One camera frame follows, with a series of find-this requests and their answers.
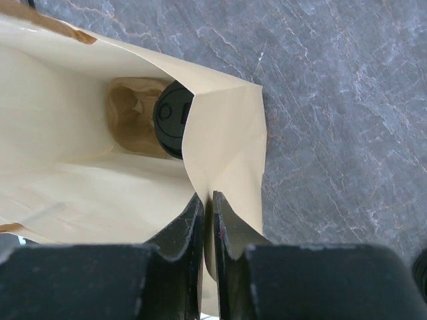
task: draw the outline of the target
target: gray tabletop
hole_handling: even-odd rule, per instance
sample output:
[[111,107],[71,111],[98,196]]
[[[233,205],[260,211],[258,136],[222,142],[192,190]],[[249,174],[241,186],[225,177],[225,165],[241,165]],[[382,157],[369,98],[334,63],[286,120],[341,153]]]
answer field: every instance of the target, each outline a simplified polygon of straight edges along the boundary
[[78,27],[264,86],[276,243],[427,247],[426,0],[36,0]]

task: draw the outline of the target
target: paper bag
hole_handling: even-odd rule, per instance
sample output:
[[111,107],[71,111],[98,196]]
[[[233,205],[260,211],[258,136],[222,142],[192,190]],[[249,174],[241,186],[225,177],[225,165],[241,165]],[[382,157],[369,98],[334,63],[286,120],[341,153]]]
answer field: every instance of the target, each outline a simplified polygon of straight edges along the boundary
[[[194,191],[206,202],[218,190],[262,232],[259,85],[6,0],[0,65],[0,231],[40,243],[141,243],[177,217]],[[183,161],[135,155],[111,138],[103,99],[118,77],[176,79],[194,94]],[[202,308],[212,314],[216,285],[204,277],[210,287]]]

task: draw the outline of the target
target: black cup lid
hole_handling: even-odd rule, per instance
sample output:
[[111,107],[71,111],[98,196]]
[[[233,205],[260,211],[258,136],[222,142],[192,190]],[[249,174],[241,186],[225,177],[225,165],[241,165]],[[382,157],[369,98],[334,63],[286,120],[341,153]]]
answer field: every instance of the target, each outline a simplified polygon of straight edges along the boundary
[[193,97],[193,93],[174,81],[161,93],[154,107],[157,139],[167,153],[178,159],[182,159],[182,137]]

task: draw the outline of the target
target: gray marble surface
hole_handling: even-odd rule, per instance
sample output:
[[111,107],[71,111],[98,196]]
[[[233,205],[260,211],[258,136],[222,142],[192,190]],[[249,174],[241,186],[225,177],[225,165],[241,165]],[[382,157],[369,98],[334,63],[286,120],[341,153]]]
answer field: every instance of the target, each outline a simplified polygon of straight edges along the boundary
[[40,12],[264,86],[276,243],[427,247],[426,0],[36,0]]

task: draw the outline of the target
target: beige paper bag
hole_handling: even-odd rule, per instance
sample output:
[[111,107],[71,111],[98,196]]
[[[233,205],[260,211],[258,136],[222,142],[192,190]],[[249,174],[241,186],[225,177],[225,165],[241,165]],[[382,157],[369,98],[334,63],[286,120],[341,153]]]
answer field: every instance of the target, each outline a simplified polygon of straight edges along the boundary
[[[194,191],[206,202],[214,190],[262,232],[260,86],[6,0],[0,65],[0,232],[40,243],[141,243]],[[176,79],[194,94],[183,161],[135,155],[111,138],[103,100],[117,77]],[[218,313],[207,277],[202,310]]]

